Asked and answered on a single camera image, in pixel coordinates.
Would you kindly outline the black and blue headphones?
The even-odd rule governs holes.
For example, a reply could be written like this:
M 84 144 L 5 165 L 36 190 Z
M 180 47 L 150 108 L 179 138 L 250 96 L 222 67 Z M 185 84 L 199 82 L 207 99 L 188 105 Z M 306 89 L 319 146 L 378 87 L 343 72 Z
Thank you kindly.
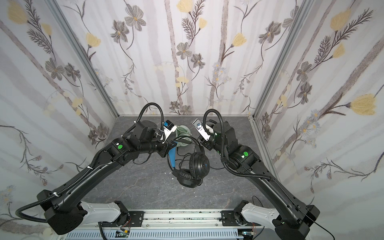
M 187 188 L 196 188 L 203 183 L 203 179 L 210 172 L 210 162 L 205 154 L 204 147 L 198 140 L 192 136 L 179 136 L 174 142 L 192 142 L 195 146 L 194 152 L 189 154 L 189 168 L 176 169 L 173 167 L 172 174 L 177 178 L 178 182 Z

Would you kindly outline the mint green over-ear headphones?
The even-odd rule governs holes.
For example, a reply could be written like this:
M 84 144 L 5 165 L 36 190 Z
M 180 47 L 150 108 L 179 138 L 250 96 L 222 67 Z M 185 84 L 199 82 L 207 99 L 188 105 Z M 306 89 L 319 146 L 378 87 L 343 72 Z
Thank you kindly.
M 191 130 L 187 127 L 187 126 L 184 126 L 184 125 L 180 125 L 180 126 L 177 126 L 177 129 L 176 129 L 176 137 L 180 137 L 180 136 L 191 136 Z M 186 147 L 188 146 L 189 144 L 191 144 L 192 140 L 190 138 L 183 138 L 183 139 L 180 139 L 177 143 L 177 147 Z

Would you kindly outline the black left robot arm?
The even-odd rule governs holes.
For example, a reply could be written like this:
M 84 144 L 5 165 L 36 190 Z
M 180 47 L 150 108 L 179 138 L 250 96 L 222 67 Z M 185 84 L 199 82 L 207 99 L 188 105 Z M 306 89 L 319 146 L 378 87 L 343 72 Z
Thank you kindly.
M 92 205 L 83 202 L 83 197 L 106 177 L 141 154 L 158 153 L 164 158 L 176 146 L 169 138 L 175 135 L 176 129 L 176 125 L 169 120 L 160 129 L 151 121 L 136 122 L 120 138 L 99 150 L 91 163 L 67 183 L 51 192 L 40 192 L 38 200 L 48 198 L 40 206 L 54 232 L 65 235 L 88 223 L 111 223 L 114 227 L 127 224 L 131 215 L 121 201 Z

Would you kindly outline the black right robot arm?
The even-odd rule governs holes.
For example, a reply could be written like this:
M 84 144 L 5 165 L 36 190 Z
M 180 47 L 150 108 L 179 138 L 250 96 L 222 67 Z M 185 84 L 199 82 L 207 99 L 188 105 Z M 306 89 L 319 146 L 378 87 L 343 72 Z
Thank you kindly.
M 271 174 L 255 151 L 239 144 L 235 130 L 228 122 L 220 125 L 212 121 L 204 126 L 197 119 L 193 125 L 207 150 L 227 156 L 228 167 L 249 180 L 273 204 L 272 208 L 264 208 L 241 201 L 234 208 L 234 221 L 241 226 L 256 224 L 269 228 L 282 240 L 304 240 L 320 214 L 319 209 L 306 205 L 291 194 Z

